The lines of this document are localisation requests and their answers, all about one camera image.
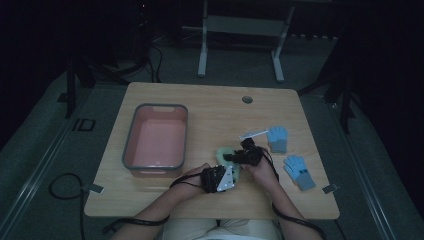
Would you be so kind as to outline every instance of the glove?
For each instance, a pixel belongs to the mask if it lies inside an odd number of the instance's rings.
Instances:
[[[266,133],[268,144],[273,153],[287,152],[287,130],[282,126],[271,127]]]
[[[284,163],[284,170],[286,170],[290,178],[299,186],[300,190],[306,191],[315,187],[315,182],[306,168],[303,157],[291,155],[287,159],[284,159]]]

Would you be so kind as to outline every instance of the person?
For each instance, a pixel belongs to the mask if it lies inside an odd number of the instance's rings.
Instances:
[[[200,167],[191,169],[185,175],[198,174],[203,171],[205,168],[209,168],[209,164],[205,163]],[[278,179],[275,177],[273,169],[268,162],[262,158],[257,166],[252,165],[241,165],[242,169],[250,173],[253,179],[264,189],[264,191],[269,195],[270,200],[273,203],[275,209],[292,218],[300,219],[306,221],[302,214],[295,207],[293,202],[290,200],[289,196],[285,190],[281,187]],[[201,180],[199,176],[187,178],[185,182],[189,184],[176,184],[173,187],[165,191],[161,196],[159,196],[155,201],[153,201],[148,207],[143,209],[137,215],[135,219],[147,220],[147,221],[161,221],[166,219],[172,212],[172,210],[178,206],[178,204],[194,198],[200,194],[205,194],[202,188],[195,186],[201,185]],[[278,217],[278,224],[273,226],[279,227],[280,231],[274,231],[272,228],[269,228],[264,224],[266,220],[229,220],[224,221],[224,224],[220,227],[216,226],[216,221],[213,225],[197,228],[195,233],[190,233],[187,226],[191,228],[196,228],[196,223],[201,223],[202,219],[192,220],[193,224],[187,225],[184,223],[183,219],[175,219],[175,222],[172,219],[165,224],[165,229],[162,230],[162,236],[158,236],[161,232],[162,225],[159,226],[144,226],[144,225],[135,225],[135,224],[124,224],[122,227],[112,236],[113,240],[125,239],[246,239],[246,240],[263,240],[263,239],[281,239],[281,236],[278,236],[278,233],[282,233],[285,240],[290,239],[322,239],[320,233],[313,228],[307,227],[302,224],[295,223],[293,221],[288,221],[284,218]],[[255,224],[262,224],[259,227],[255,228]],[[253,227],[253,231],[248,229],[247,231],[238,231],[239,229],[246,230],[246,228]]]

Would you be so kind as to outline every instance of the white pants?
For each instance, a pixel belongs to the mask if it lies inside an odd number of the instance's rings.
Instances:
[[[277,222],[271,220],[170,219],[158,235],[158,240],[194,240],[206,236],[241,235],[281,240]]]

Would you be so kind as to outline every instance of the wooden table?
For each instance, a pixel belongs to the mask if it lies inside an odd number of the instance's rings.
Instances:
[[[242,101],[249,96],[253,102]],[[288,131],[288,153],[272,154],[280,183],[300,212],[308,219],[339,216],[311,130],[297,93],[287,89],[132,83],[122,102],[94,183],[103,194],[90,193],[85,213],[97,217],[130,217],[168,189],[174,179],[136,178],[122,164],[127,135],[135,108],[142,103],[174,103],[188,108],[188,131],[184,172],[207,162],[217,165],[219,147],[242,149],[239,136],[282,125]],[[266,134],[254,137],[267,147]],[[293,184],[283,169],[288,154],[303,156],[317,187],[305,192]],[[244,171],[236,187],[223,193],[203,194],[178,206],[174,218],[274,219],[271,203]]]

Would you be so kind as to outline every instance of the tray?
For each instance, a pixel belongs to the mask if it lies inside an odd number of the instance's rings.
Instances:
[[[188,110],[145,103],[134,113],[123,164],[135,177],[178,177],[185,160]]]

